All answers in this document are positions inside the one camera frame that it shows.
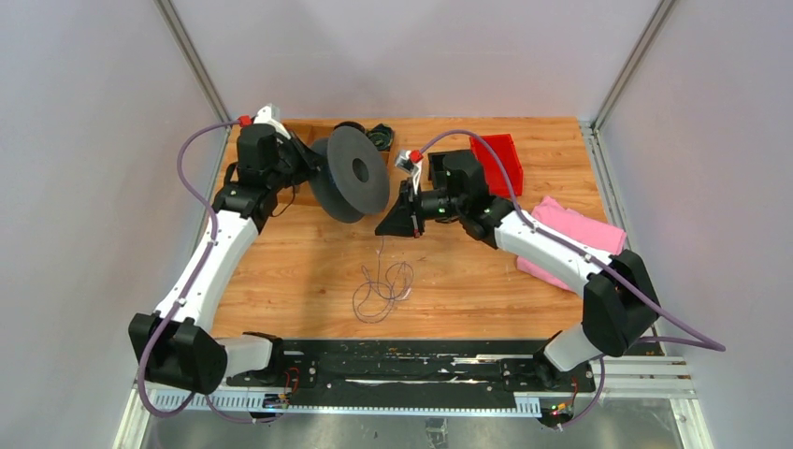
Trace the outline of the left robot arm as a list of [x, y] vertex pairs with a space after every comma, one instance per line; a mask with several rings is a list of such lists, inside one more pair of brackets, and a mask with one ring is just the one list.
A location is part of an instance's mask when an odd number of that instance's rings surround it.
[[251, 372], [264, 386], [286, 374], [280, 338], [246, 332], [215, 339], [210, 331], [226, 286], [242, 256], [274, 215], [279, 193], [306, 181], [319, 158], [275, 120], [236, 121], [238, 159], [226, 170], [223, 185], [207, 200], [180, 181], [206, 209], [203, 237], [167, 296], [150, 314], [136, 314], [128, 333], [138, 360], [137, 390], [162, 384], [191, 394], [209, 395], [225, 379]]

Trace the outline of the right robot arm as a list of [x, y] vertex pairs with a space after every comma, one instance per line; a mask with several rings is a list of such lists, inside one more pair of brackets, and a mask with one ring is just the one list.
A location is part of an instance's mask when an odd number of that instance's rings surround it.
[[397, 157], [396, 166], [410, 176], [376, 235], [419, 238], [428, 220], [457, 220], [473, 239], [532, 261], [582, 299], [581, 322], [554, 334], [532, 356], [528, 374], [542, 387], [559, 389], [573, 369], [599, 355], [623, 355], [655, 323], [658, 300], [636, 253], [592, 249], [492, 195], [482, 165], [467, 150], [443, 153], [440, 169], [430, 174], [434, 187], [425, 191], [420, 158], [417, 151]]

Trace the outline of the wooden compartment tray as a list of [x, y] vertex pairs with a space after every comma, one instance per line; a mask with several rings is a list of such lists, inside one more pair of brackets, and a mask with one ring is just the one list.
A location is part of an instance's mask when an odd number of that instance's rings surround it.
[[[315, 143], [317, 140], [322, 138], [330, 138], [331, 134], [336, 130], [335, 126], [338, 123], [344, 122], [341, 119], [295, 119], [283, 122], [283, 125], [287, 128], [287, 130], [292, 134], [294, 133], [298, 138], [300, 138], [307, 146], [312, 148], [312, 144]], [[388, 165], [391, 159], [391, 151], [390, 152], [378, 152], [378, 155], [382, 158], [384, 163]], [[291, 186], [287, 187], [287, 190], [291, 190], [290, 194], [287, 193], [278, 193], [279, 201], [291, 201], [294, 204], [300, 206], [314, 206], [318, 207], [319, 203], [315, 199], [313, 192], [310, 188], [310, 182], [306, 181], [298, 186]]]

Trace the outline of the grey filament spool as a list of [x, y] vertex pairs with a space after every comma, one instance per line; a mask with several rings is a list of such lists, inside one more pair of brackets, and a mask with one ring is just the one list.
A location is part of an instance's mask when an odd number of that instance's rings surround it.
[[390, 197], [389, 173], [375, 145], [360, 130], [341, 126], [310, 149], [320, 156], [309, 179], [322, 209], [334, 220], [353, 224], [383, 212]]

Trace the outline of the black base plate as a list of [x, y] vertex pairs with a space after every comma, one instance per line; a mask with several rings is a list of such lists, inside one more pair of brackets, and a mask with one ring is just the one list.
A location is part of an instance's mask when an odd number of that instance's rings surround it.
[[515, 396], [566, 400], [597, 388], [581, 364], [546, 385], [532, 356], [540, 340], [299, 340], [282, 344], [279, 372], [249, 371], [227, 385], [285, 393], [294, 406], [490, 412]]

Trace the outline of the red plastic bin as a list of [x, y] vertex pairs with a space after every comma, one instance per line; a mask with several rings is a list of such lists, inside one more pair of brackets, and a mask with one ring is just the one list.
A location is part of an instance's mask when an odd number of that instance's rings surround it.
[[516, 197], [523, 194], [524, 170], [511, 134], [469, 138], [470, 149], [483, 166], [492, 195], [509, 198], [511, 186]]

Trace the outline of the rolled green tie top right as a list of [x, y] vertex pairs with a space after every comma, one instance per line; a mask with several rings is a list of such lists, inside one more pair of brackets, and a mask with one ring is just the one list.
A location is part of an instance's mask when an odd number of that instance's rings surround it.
[[395, 132], [385, 123], [379, 123], [365, 132], [367, 138], [374, 144], [378, 152], [390, 152], [393, 146]]

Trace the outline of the rolled dark tie top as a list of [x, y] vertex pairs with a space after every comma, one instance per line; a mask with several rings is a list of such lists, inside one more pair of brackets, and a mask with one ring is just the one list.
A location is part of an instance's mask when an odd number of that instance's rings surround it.
[[357, 130], [357, 131], [359, 131], [361, 133], [366, 133], [366, 127], [364, 125], [362, 125], [361, 123], [359, 123], [359, 122], [344, 121], [344, 122], [338, 123], [335, 126], [335, 129], [339, 129], [339, 128], [342, 128], [342, 127], [350, 127], [350, 128], [355, 129], [355, 130]]

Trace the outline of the pink cloth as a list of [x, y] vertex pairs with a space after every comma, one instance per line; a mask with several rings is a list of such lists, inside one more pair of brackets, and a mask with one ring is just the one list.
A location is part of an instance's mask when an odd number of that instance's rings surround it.
[[625, 248], [625, 230], [565, 208], [551, 196], [545, 196], [530, 214], [543, 225], [594, 249], [619, 254]]

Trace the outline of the black plastic bin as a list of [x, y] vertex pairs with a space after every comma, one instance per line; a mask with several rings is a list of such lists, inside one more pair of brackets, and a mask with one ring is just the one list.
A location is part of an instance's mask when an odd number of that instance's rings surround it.
[[469, 181], [484, 182], [483, 166], [471, 150], [432, 152], [428, 178], [436, 189]]

